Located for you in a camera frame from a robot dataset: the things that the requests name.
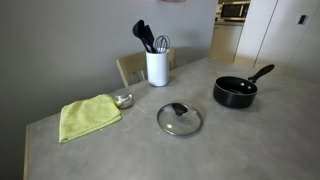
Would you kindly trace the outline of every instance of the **saucepan handle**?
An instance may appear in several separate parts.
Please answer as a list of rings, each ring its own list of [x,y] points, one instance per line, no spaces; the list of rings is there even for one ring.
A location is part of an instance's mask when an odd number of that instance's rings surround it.
[[[255,83],[261,76],[268,74],[274,68],[274,64],[270,64],[260,69],[254,76],[249,77],[248,80]]]

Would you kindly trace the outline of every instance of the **lid handle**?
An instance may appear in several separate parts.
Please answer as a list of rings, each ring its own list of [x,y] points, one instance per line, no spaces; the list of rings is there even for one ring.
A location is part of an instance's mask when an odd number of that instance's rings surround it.
[[[182,116],[183,113],[188,112],[188,109],[180,103],[172,103],[172,108],[176,112],[177,116]]]

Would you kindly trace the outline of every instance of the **whisk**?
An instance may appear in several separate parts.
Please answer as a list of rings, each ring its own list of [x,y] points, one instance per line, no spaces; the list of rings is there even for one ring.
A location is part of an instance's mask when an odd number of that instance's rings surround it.
[[[157,50],[158,54],[165,53],[169,49],[170,39],[166,35],[158,36],[154,42],[154,47]]]

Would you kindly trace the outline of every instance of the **small metal bowl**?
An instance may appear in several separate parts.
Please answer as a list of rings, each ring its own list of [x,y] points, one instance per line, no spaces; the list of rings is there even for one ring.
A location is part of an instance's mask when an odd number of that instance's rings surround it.
[[[126,88],[117,90],[113,95],[113,100],[120,109],[128,108],[133,104],[132,93]]]

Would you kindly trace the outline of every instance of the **kitchen utensil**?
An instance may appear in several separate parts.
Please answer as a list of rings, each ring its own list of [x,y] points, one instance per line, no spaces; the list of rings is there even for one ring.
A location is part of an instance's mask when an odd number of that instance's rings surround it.
[[[128,108],[133,104],[132,93],[126,88],[122,88],[114,92],[113,100],[120,109]]]
[[[144,48],[146,49],[147,52],[151,52],[148,47],[146,46],[146,40],[145,40],[145,28],[144,28],[144,21],[143,20],[139,20],[132,29],[132,32],[134,34],[134,36],[136,36],[138,39],[141,40]]]
[[[238,77],[225,76],[216,80],[213,96],[220,104],[230,108],[249,107],[257,94],[258,88],[255,83],[261,76],[269,73],[274,68],[270,64],[259,70],[248,80]]]
[[[169,51],[162,54],[146,52],[148,82],[152,86],[165,86],[169,83]]]
[[[167,133],[177,136],[193,134],[200,130],[202,117],[197,109],[183,103],[170,103],[157,114],[159,126]]]
[[[146,25],[144,27],[144,35],[143,38],[145,38],[145,42],[148,46],[150,46],[151,48],[151,52],[152,53],[156,53],[157,51],[155,50],[155,48],[153,47],[153,42],[154,42],[154,36],[152,34],[151,28],[149,25]]]
[[[166,35],[158,36],[154,42],[154,47],[158,54],[165,53],[170,46],[170,38]]]

